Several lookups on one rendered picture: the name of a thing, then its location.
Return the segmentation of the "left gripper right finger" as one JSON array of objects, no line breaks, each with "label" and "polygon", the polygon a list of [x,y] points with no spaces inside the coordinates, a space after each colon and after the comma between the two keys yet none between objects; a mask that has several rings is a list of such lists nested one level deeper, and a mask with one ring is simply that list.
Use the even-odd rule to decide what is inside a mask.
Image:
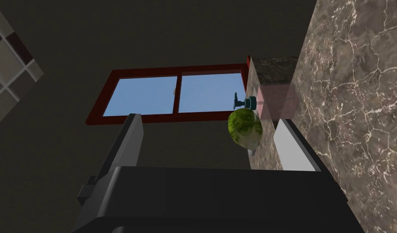
[{"label": "left gripper right finger", "polygon": [[320,171],[319,166],[286,119],[279,120],[273,139],[283,170]]}]

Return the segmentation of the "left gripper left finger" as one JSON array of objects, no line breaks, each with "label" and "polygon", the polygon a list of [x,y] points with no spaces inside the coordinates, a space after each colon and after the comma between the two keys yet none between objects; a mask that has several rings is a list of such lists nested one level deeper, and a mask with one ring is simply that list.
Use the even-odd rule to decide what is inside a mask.
[{"label": "left gripper left finger", "polygon": [[128,115],[97,177],[102,178],[120,166],[136,166],[143,135],[141,115]]}]

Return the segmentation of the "pink soap dispenser teal pump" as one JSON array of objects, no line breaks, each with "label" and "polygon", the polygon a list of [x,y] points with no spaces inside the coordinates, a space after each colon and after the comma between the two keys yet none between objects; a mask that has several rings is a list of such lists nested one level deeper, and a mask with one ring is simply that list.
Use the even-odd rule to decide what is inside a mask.
[{"label": "pink soap dispenser teal pump", "polygon": [[254,110],[262,121],[292,119],[298,109],[299,97],[291,84],[262,85],[256,90],[256,95],[243,101],[234,95],[233,109],[244,107]]}]

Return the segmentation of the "green lettuce head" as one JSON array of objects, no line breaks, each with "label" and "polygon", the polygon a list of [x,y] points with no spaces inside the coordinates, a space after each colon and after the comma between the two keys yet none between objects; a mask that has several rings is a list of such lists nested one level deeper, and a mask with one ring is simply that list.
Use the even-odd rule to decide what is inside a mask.
[{"label": "green lettuce head", "polygon": [[257,149],[263,135],[260,118],[247,108],[237,109],[229,115],[228,131],[233,141],[247,150]]}]

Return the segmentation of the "red framed window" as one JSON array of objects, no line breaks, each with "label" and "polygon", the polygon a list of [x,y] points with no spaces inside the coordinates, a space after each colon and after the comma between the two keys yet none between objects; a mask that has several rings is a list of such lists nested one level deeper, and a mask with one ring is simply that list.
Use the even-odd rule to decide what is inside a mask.
[{"label": "red framed window", "polygon": [[113,70],[86,124],[120,125],[129,114],[143,123],[226,121],[229,95],[246,91],[249,65]]}]

